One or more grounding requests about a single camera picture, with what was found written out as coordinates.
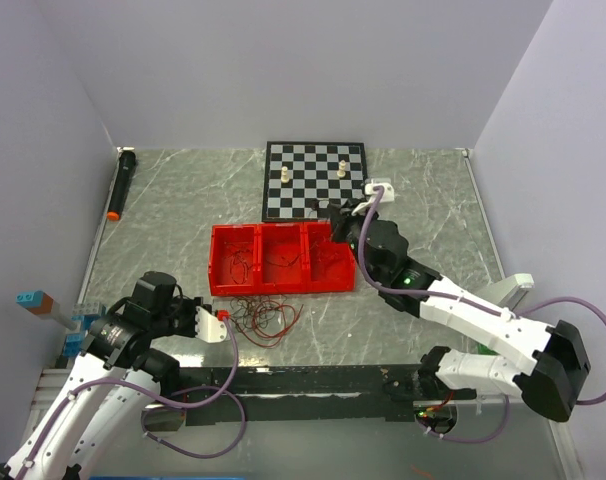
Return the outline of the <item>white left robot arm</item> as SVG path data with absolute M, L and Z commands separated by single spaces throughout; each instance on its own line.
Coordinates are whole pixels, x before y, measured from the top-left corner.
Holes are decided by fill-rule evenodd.
M 0 463 L 0 479 L 88 478 L 91 463 L 125 419 L 179 393 L 178 360 L 151 343 L 196 337 L 201 304 L 201 298 L 185 296 L 173 276 L 145 273 L 131 295 L 92 323 L 41 423 Z

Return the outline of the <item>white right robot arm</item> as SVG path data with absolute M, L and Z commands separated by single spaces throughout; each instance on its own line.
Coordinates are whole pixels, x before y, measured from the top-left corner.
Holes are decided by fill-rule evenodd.
M 503 394 L 535 413 L 569 420 L 591 366 L 579 330 L 519 316 L 483 300 L 408 255 L 396 223 L 358 201 L 331 202 L 331 239 L 346 244 L 363 277 L 397 311 L 448 327 L 494 351 L 494 357 L 434 347 L 422 359 L 419 385 L 431 398 L 450 390 Z

